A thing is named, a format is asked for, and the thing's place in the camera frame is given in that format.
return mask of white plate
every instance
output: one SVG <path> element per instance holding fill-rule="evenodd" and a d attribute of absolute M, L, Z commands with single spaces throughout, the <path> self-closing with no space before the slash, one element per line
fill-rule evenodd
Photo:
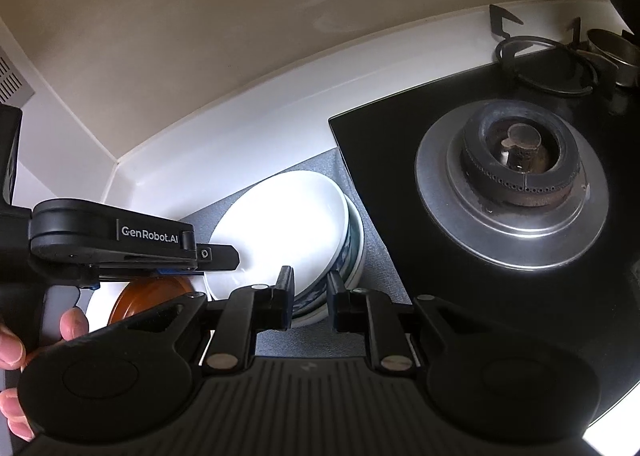
<path fill-rule="evenodd" d="M 360 277 L 362 276 L 362 273 L 364 271 L 364 262 L 367 257 L 367 249 L 365 248 L 364 225 L 362 223 L 362 217 L 360 216 L 360 213 L 358 212 L 356 205 L 354 205 L 353 202 L 348 197 L 345 196 L 345 198 L 347 200 L 347 205 L 349 207 L 349 219 L 357 220 L 358 222 L 358 238 L 360 240 L 360 246 L 358 247 L 358 256 L 356 257 L 355 267 L 351 272 L 351 275 L 347 277 L 347 280 L 344 282 L 344 286 L 347 290 L 353 290 L 354 288 L 357 287 L 358 283 L 360 282 Z M 293 321 L 291 321 L 291 327 L 300 328 L 302 326 L 314 324 L 328 316 L 329 316 L 329 310 L 325 302 L 322 306 L 319 306 L 318 308 L 316 308 L 315 310 L 312 310 L 306 315 L 293 319 Z"/>
<path fill-rule="evenodd" d="M 337 259 L 349 227 L 347 201 L 320 173 L 285 172 L 243 194 L 222 216 L 210 243 L 233 245 L 240 265 L 232 272 L 207 272 L 215 299 L 241 286 L 273 285 L 292 266 L 296 295 L 323 276 Z"/>

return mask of ribbed grip surface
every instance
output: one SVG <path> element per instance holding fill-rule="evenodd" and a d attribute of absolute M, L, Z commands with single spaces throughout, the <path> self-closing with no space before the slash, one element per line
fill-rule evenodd
<path fill-rule="evenodd" d="M 40 436 L 24 456 L 596 455 L 581 440 L 545 448 L 493 445 L 457 431 L 413 381 L 361 358 L 256 358 L 245 373 L 206 381 L 169 425 L 111 446 Z"/>

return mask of black glass stovetop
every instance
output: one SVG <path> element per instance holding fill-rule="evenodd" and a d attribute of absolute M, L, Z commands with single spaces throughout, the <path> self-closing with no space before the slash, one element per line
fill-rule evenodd
<path fill-rule="evenodd" d="M 536 59 L 553 67 L 552 56 Z M 640 380 L 640 97 L 561 99 L 505 77 L 496 64 L 377 100 L 329 122 L 347 169 L 408 295 L 431 293 L 582 356 L 600 378 L 604 412 Z M 518 272 L 463 250 L 425 210 L 415 183 L 424 133 L 476 100 L 521 99 L 575 126 L 602 163 L 609 213 L 592 247 L 569 265 Z"/>

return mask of logo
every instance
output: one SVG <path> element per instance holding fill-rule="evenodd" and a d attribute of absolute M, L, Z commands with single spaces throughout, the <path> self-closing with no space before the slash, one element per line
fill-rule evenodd
<path fill-rule="evenodd" d="M 175 243 L 178 245 L 178 236 L 176 234 L 158 234 L 152 230 L 136 230 L 123 226 L 120 233 L 128 238 L 140 238 L 142 240 L 160 241 L 163 243 Z"/>
<path fill-rule="evenodd" d="M 300 369 L 309 373 L 318 369 L 318 365 L 315 362 L 306 362 L 305 364 L 300 364 Z"/>

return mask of vent grille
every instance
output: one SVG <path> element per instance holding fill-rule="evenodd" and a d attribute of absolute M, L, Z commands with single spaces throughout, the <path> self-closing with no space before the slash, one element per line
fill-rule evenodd
<path fill-rule="evenodd" d="M 0 48 L 0 103 L 21 108 L 34 91 Z"/>

